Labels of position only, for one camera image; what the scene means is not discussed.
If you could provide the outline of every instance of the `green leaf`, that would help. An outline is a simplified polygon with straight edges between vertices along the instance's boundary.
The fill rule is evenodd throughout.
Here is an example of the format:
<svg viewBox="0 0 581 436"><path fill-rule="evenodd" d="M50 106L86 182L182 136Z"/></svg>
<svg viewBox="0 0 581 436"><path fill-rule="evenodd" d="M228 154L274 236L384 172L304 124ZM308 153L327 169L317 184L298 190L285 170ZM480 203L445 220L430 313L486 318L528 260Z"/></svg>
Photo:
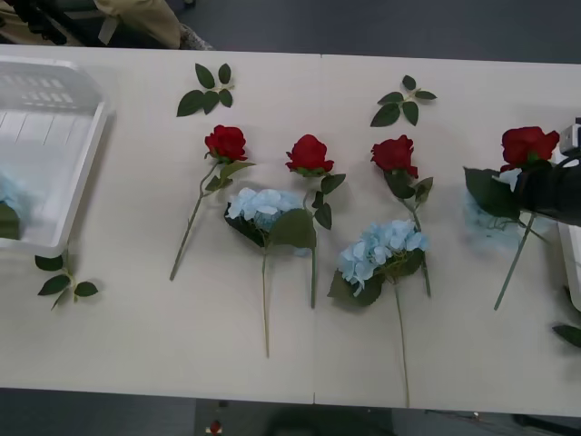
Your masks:
<svg viewBox="0 0 581 436"><path fill-rule="evenodd" d="M304 209L292 209L276 220L271 228L268 245L292 245L297 248L315 248L317 234L310 213Z"/></svg>
<svg viewBox="0 0 581 436"><path fill-rule="evenodd" d="M255 165L255 163L252 163L252 162L234 161L234 162L229 163L228 165L224 166L221 169L220 178L222 180L226 180L228 177L230 177L231 175L233 175L237 171L240 171L244 168L247 168L249 166L254 166L254 165Z"/></svg>
<svg viewBox="0 0 581 436"><path fill-rule="evenodd" d="M230 91L227 89L222 89L218 94L218 97L220 97L220 103L222 103L224 106L232 106L232 94L230 94Z"/></svg>
<svg viewBox="0 0 581 436"><path fill-rule="evenodd" d="M218 78L222 84L228 84L232 76L232 71L228 64L224 64L218 70Z"/></svg>
<svg viewBox="0 0 581 436"><path fill-rule="evenodd" d="M437 97L429 91L417 91L414 96L420 100L436 100Z"/></svg>
<svg viewBox="0 0 581 436"><path fill-rule="evenodd" d="M91 295L95 295L98 292L99 290L97 287L91 282L80 282L76 285L74 290L74 294L79 297L90 297Z"/></svg>
<svg viewBox="0 0 581 436"><path fill-rule="evenodd" d="M315 201L312 202L312 207L315 209L319 209L323 205L323 193L321 191L317 191L315 193Z"/></svg>
<svg viewBox="0 0 581 436"><path fill-rule="evenodd" d="M188 94L182 97L180 104L178 105L177 116L188 116L195 114L203 106L203 92L199 89L195 91L190 91Z"/></svg>
<svg viewBox="0 0 581 436"><path fill-rule="evenodd" d="M398 278L415 273L424 260L425 254L417 248L411 253L406 252L406 256L405 262L402 262L400 257L393 256L385 263L391 277Z"/></svg>
<svg viewBox="0 0 581 436"><path fill-rule="evenodd" d="M401 103L401 102L403 102L403 94L395 92L385 95L381 100L378 101L378 104Z"/></svg>
<svg viewBox="0 0 581 436"><path fill-rule="evenodd" d="M0 203L0 238L20 239L20 218L6 203Z"/></svg>
<svg viewBox="0 0 581 436"><path fill-rule="evenodd" d="M333 225L330 206L328 203L323 204L317 211L315 211L315 219L327 230Z"/></svg>
<svg viewBox="0 0 581 436"><path fill-rule="evenodd" d="M56 275L44 283L43 289L40 290L38 295L53 295L54 293L59 293L69 284L71 284L71 280L66 275Z"/></svg>
<svg viewBox="0 0 581 436"><path fill-rule="evenodd" d="M340 184L343 183L345 177L345 174L326 175L323 177L323 180L320 181L320 189L325 195L332 193L339 187Z"/></svg>
<svg viewBox="0 0 581 436"><path fill-rule="evenodd" d="M401 82L408 91L413 91L414 89L416 89L416 81L414 80L413 77L410 77L409 75L404 75L403 80Z"/></svg>
<svg viewBox="0 0 581 436"><path fill-rule="evenodd" d="M205 66L196 64L196 75L198 76L198 81L204 88L212 89L214 86L216 86L214 76Z"/></svg>
<svg viewBox="0 0 581 436"><path fill-rule="evenodd" d="M254 225L253 220L246 221L241 216L237 216L236 218L228 218L228 209L230 209L230 203L226 207L226 212L224 212L224 220L228 225L238 231L239 233L246 236L252 242L257 244L259 247L264 247L264 240L268 239L268 233L261 232L256 225Z"/></svg>
<svg viewBox="0 0 581 436"><path fill-rule="evenodd" d="M510 186L493 178L498 177L497 171L464 168L464 175L468 192L485 212L513 220L520 217L517 198Z"/></svg>
<svg viewBox="0 0 581 436"><path fill-rule="evenodd" d="M405 200L416 194L416 190L409 186L409 175L405 171L384 171L383 177L396 197Z"/></svg>
<svg viewBox="0 0 581 436"><path fill-rule="evenodd" d="M56 307L57 304L60 304L61 302L63 302L64 297L66 294L69 293L69 288L66 288L59 296L56 300L54 300L54 304L53 307L51 307L51 310L54 309Z"/></svg>
<svg viewBox="0 0 581 436"><path fill-rule="evenodd" d="M428 177L427 179L422 180L421 182L416 183L414 189L416 190L416 203L422 204L425 203L428 199L429 192L434 185L434 178Z"/></svg>
<svg viewBox="0 0 581 436"><path fill-rule="evenodd" d="M406 102L401 108L403 109L403 114L406 115L408 121L414 125L418 124L419 108L418 104L415 102Z"/></svg>
<svg viewBox="0 0 581 436"><path fill-rule="evenodd" d="M385 127L386 125L392 125L399 118L399 105L395 103L388 103L385 106L381 106L381 109L371 120L371 127Z"/></svg>
<svg viewBox="0 0 581 436"><path fill-rule="evenodd" d="M558 334L571 345L581 348L581 329L577 329L577 327L571 325L561 324L553 327L553 332Z"/></svg>
<svg viewBox="0 0 581 436"><path fill-rule="evenodd" d="M383 274L374 275L365 281L365 287L356 297L354 293L358 290L359 285L346 282L343 280L341 272L336 271L327 296L350 306L366 307L373 304L381 295L381 285L384 281Z"/></svg>
<svg viewBox="0 0 581 436"><path fill-rule="evenodd" d="M207 115L209 114L216 104L220 101L220 97L218 93L214 91L207 91L206 94L203 95L203 112Z"/></svg>
<svg viewBox="0 0 581 436"><path fill-rule="evenodd" d="M43 271L59 271L64 267L64 260L62 255L54 257L53 259L35 256L34 263L39 269Z"/></svg>

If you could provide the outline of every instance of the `white plastic tray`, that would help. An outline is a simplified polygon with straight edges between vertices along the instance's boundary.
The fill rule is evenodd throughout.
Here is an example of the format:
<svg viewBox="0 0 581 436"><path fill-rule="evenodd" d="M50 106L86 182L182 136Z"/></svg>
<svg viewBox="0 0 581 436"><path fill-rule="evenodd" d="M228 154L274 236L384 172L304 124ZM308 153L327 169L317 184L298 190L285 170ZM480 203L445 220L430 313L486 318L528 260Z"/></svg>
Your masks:
<svg viewBox="0 0 581 436"><path fill-rule="evenodd" d="M0 173L31 204L21 239L0 238L0 250L63 251L107 108L96 82L73 63L0 56Z"/></svg>

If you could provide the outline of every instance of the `rose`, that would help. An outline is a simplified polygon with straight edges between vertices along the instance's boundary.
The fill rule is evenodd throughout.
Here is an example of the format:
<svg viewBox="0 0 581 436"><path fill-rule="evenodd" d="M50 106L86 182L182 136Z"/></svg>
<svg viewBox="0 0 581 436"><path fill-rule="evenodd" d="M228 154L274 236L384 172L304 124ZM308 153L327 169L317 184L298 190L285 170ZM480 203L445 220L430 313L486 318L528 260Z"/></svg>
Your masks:
<svg viewBox="0 0 581 436"><path fill-rule="evenodd" d="M559 142L559 134L555 131L544 134L540 127L521 127L510 129L502 135L502 156L507 165L500 171L514 170L527 163L542 159L548 161Z"/></svg>
<svg viewBox="0 0 581 436"><path fill-rule="evenodd" d="M224 127L217 125L210 136L206 136L206 145L215 159L225 164L233 161L245 161L244 145L246 140L242 130L238 127Z"/></svg>
<svg viewBox="0 0 581 436"><path fill-rule="evenodd" d="M418 178L418 167L412 166L411 154L414 142L403 134L399 139L388 139L381 144L373 145L372 162L383 171L404 170L412 177Z"/></svg>
<svg viewBox="0 0 581 436"><path fill-rule="evenodd" d="M333 168L333 161L325 161L327 146L312 134L305 134L287 153L291 171L302 175L324 175Z"/></svg>

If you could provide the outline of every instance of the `light blue flower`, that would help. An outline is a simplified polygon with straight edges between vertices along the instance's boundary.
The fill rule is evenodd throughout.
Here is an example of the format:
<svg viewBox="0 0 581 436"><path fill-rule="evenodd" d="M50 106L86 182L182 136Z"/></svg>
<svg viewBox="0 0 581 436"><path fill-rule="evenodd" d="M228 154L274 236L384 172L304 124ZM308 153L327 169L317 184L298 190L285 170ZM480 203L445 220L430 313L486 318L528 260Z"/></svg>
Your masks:
<svg viewBox="0 0 581 436"><path fill-rule="evenodd" d="M392 221L377 225L372 223L359 239L343 250L339 256L339 271L344 280L359 284L357 297L365 281L394 254L428 249L428 238L417 232L412 221Z"/></svg>
<svg viewBox="0 0 581 436"><path fill-rule="evenodd" d="M300 197L295 193L275 189L256 192L243 188L238 195L231 197L228 217L242 216L246 221L253 220L257 227L268 232L283 213L301 207Z"/></svg>

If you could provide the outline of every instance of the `white table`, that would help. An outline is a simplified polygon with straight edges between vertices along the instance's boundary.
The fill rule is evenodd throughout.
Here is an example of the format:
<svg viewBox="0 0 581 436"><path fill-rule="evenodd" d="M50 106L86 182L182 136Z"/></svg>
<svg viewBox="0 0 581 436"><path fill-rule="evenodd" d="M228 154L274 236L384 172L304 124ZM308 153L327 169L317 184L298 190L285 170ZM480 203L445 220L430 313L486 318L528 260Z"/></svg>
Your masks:
<svg viewBox="0 0 581 436"><path fill-rule="evenodd" d="M565 282L558 252L530 240L494 312L513 253L471 250L461 208L462 165L499 167L506 129L560 131L579 115L581 67L5 45L0 53L76 61L116 106L74 229L77 276L95 279L102 292L50 312L52 300L36 296L46 274L29 258L2 254L0 386L403 407L392 290L356 312L325 294L347 243L372 221L406 217L369 150L407 134L420 175L436 184L421 212L433 298L419 273L401 284L411 406L581 416L579 354L550 331L575 320L557 297ZM197 87L196 62L231 65L234 106L176 118L182 95ZM375 102L404 74L439 99L420 108L417 127L402 119L370 128ZM222 220L227 195L206 201L178 276L168 281L208 168L203 137L216 124L238 125L261 164L240 173L227 194L267 185L302 191L283 163L306 133L326 143L336 171L348 175L330 196L332 233L319 231L315 311L310 260L270 260L269 360L261 257Z"/></svg>

